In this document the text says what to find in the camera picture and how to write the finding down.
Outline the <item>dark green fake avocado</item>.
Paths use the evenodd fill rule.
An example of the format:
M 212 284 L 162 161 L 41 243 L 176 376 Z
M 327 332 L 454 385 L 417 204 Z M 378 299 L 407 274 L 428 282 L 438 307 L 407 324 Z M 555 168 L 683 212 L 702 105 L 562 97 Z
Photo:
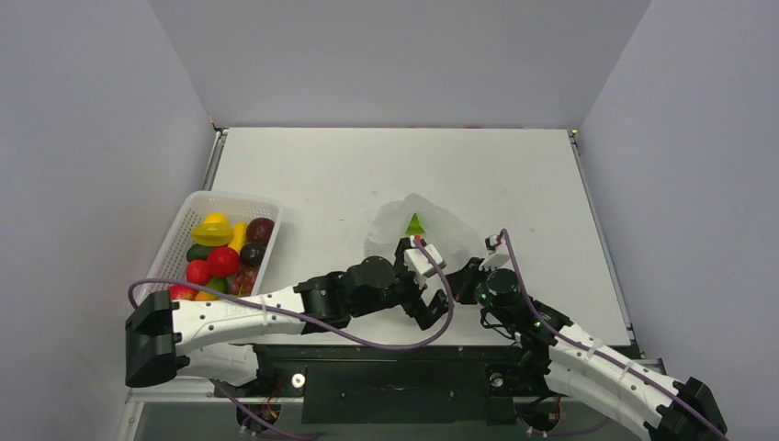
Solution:
M 194 243 L 186 250 L 187 262 L 207 261 L 213 247 Z

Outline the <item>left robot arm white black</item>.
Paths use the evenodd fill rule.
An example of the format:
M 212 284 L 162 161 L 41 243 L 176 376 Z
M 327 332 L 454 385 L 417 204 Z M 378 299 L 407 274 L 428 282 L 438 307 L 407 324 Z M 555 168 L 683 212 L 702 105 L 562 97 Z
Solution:
M 454 317 L 455 295 L 434 245 L 419 237 L 399 242 L 394 262 L 371 255 L 345 271 L 250 297 L 218 291 L 211 300 L 175 300 L 169 289 L 137 300 L 125 321 L 125 384 L 139 389 L 179 375 L 201 377 L 262 395 L 274 370 L 250 344 L 267 334 L 330 332 L 362 346 L 389 351 L 424 347 L 438 339 Z M 354 318 L 400 306 L 420 329 L 439 319 L 433 335 L 413 344 L 380 344 L 346 331 Z

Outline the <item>yellow green fake starfruit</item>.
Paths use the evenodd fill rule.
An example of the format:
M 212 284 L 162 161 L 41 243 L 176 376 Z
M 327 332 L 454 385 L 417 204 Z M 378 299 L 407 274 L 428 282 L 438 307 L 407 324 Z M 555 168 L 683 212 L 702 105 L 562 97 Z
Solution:
M 201 223 L 191 230 L 190 236 L 194 243 L 211 247 L 221 247 L 227 245 L 231 241 L 233 233 L 229 224 Z

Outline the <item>purple fake grapes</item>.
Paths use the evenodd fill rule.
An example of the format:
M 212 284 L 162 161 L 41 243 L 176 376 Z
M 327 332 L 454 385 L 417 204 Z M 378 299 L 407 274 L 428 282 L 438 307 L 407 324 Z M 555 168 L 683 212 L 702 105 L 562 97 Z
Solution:
M 234 297 L 248 297 L 254 290 L 259 268 L 241 265 L 232 277 L 228 286 L 228 293 Z

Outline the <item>orange green fake mango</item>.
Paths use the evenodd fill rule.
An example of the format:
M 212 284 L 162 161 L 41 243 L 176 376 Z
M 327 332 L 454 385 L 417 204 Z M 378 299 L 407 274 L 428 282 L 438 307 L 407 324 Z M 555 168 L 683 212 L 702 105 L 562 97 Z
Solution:
M 206 291 L 199 291 L 196 296 L 194 297 L 194 301 L 215 301 L 219 300 L 219 296 L 215 296 L 211 293 L 208 293 Z

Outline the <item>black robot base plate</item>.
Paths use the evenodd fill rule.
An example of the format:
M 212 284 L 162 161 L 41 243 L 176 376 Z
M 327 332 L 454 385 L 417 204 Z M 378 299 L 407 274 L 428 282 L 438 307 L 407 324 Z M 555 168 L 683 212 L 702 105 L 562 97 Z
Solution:
M 487 425 L 553 429 L 561 398 L 529 370 L 521 349 L 427 346 L 404 352 L 345 345 L 257 345 L 260 374 L 238 388 L 206 374 L 208 397 L 264 415 L 299 404 L 305 424 Z

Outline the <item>clear plastic bag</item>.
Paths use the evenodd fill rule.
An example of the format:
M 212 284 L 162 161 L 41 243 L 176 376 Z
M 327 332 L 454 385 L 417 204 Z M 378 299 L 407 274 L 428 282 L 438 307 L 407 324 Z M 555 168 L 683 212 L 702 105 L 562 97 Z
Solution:
M 364 240 L 364 255 L 394 259 L 399 240 L 420 236 L 433 244 L 445 259 L 445 271 L 461 269 L 472 257 L 485 252 L 483 239 L 448 209 L 418 194 L 381 206 Z

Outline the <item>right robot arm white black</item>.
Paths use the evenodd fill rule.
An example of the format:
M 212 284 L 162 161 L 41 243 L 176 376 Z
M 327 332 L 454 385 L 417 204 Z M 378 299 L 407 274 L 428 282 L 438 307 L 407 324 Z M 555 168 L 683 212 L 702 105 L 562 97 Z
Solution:
M 478 258 L 447 276 L 455 301 L 477 305 L 490 325 L 519 344 L 520 384 L 585 404 L 642 440 L 724 440 L 727 425 L 712 390 L 644 367 L 530 297 L 509 268 Z

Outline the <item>white plastic basket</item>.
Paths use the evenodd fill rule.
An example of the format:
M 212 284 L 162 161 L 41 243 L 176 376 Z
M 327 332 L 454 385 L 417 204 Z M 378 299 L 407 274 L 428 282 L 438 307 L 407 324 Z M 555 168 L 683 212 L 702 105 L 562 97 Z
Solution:
M 278 307 L 259 292 L 281 226 L 279 203 L 245 195 L 198 191 L 185 200 L 147 280 L 130 289 L 139 305 L 154 292 L 172 301 L 222 302 L 213 293 Z

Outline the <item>green fake fruit in bag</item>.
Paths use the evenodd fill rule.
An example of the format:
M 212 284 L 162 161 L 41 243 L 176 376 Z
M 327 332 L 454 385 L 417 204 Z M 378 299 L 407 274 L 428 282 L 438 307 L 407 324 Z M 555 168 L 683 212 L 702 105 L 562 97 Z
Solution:
M 419 215 L 414 212 L 406 226 L 404 234 L 406 236 L 417 236 L 417 235 L 424 235 L 425 229 L 423 227 L 423 224 L 419 218 Z

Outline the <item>yellow fake pear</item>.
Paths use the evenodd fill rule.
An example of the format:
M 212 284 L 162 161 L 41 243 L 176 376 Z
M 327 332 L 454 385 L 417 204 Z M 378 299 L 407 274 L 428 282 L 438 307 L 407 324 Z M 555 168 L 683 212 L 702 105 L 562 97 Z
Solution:
M 225 223 L 225 224 L 228 224 L 229 220 L 228 220 L 228 218 L 227 218 L 227 216 L 225 214 L 214 212 L 214 213 L 210 213 L 209 215 L 207 215 L 203 219 L 202 223 L 203 224 L 213 224 L 213 223 Z

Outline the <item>dark red fake plum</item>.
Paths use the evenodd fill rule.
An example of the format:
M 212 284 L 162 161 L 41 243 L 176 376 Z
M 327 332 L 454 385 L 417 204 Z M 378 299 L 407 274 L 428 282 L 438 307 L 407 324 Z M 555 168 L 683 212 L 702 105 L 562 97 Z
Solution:
M 251 220 L 245 230 L 245 238 L 248 243 L 260 243 L 268 245 L 275 229 L 275 222 L 265 217 Z

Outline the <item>green fake lime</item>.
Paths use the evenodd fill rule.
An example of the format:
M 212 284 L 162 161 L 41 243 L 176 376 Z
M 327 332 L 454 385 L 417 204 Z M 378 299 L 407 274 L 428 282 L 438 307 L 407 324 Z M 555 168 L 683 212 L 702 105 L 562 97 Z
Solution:
M 207 283 L 206 287 L 216 290 L 221 293 L 227 294 L 229 291 L 230 282 L 224 277 L 212 277 Z

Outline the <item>red fake apple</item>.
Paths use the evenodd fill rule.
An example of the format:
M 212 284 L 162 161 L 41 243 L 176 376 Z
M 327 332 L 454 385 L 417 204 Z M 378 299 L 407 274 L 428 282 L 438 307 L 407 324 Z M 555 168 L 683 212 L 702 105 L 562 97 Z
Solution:
M 197 297 L 198 290 L 184 285 L 173 285 L 168 289 L 169 297 L 171 301 L 194 301 Z

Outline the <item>yellow fake banana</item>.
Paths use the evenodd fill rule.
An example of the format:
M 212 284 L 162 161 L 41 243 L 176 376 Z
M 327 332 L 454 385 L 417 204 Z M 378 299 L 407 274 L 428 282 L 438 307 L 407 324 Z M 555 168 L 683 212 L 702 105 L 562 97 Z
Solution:
M 232 228 L 233 236 L 231 241 L 228 243 L 228 247 L 237 254 L 241 252 L 247 242 L 246 231 L 247 224 L 245 222 L 237 222 Z

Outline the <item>red fake strawberry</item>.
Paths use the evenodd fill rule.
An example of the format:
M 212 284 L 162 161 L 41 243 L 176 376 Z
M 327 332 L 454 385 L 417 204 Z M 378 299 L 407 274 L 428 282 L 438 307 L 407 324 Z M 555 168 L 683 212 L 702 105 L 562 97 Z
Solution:
M 200 286 L 206 286 L 212 278 L 209 264 L 206 260 L 193 260 L 189 262 L 186 266 L 185 276 L 187 282 Z

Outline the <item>dark purple fake fruit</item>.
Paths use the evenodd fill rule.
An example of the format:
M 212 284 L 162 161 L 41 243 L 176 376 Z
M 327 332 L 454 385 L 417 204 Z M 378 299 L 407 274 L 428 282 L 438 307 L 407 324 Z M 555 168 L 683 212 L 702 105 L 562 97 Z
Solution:
M 259 268 L 265 258 L 266 246 L 262 243 L 246 243 L 240 253 L 240 260 L 247 267 Z

